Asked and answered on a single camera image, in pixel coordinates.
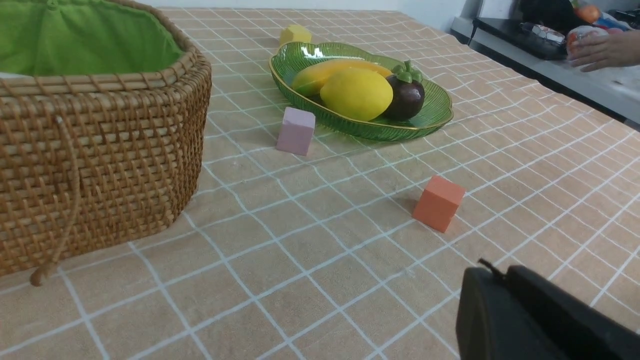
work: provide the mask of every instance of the fingers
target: fingers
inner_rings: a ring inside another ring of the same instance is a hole
[[[597,53],[597,54],[585,56],[582,58],[577,58],[576,60],[573,60],[571,62],[571,66],[578,67],[578,66],[583,66],[591,63],[600,62],[600,61],[607,61],[608,58],[609,57],[607,53]]]
[[[582,46],[574,46],[574,51],[569,55],[569,60],[578,60],[581,58],[585,58],[588,56],[592,56],[595,54],[604,54],[607,52],[607,44],[597,44],[597,45],[582,45]]]
[[[581,72],[592,72],[592,71],[604,69],[606,67],[609,67],[609,64],[606,61],[597,61],[597,62],[592,63],[589,66],[583,67],[582,69],[580,69],[580,71]]]
[[[586,37],[583,39],[580,39],[578,41],[576,41],[574,44],[574,46],[577,47],[582,47],[582,46],[595,46],[595,45],[600,45],[600,44],[604,44],[607,41],[609,41],[609,36],[597,36],[597,37]]]

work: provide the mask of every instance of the person's hand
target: person's hand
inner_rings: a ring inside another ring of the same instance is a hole
[[[587,65],[580,70],[583,72],[640,65],[640,31],[587,37],[576,41],[568,60],[572,67]]]

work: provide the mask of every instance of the mangosteen stem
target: mangosteen stem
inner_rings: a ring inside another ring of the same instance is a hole
[[[404,68],[402,65],[396,65],[392,72],[398,80],[404,81],[405,83],[410,84],[414,81],[422,82],[422,73],[411,66],[411,60],[404,62]]]

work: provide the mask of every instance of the tablecloth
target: tablecloth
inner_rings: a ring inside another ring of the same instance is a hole
[[[168,230],[0,278],[3,359],[454,359],[465,268],[522,263],[640,329],[637,131],[397,12],[165,9],[213,64],[198,190]],[[455,118],[404,143],[276,151],[282,28],[411,59]],[[439,174],[467,194],[414,221]]]

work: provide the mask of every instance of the green glass plate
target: green glass plate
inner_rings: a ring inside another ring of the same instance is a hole
[[[359,138],[384,142],[420,138],[440,129],[453,118],[449,94],[427,79],[422,80],[426,98],[424,105],[410,122],[392,122],[383,117],[370,122],[350,119],[325,108],[313,99],[298,94],[289,86],[293,77],[305,67],[336,58],[364,59],[388,69],[404,64],[403,61],[373,55],[355,46],[338,42],[322,44],[289,42],[281,46],[271,57],[269,69],[276,85],[293,106],[313,113],[317,124]]]

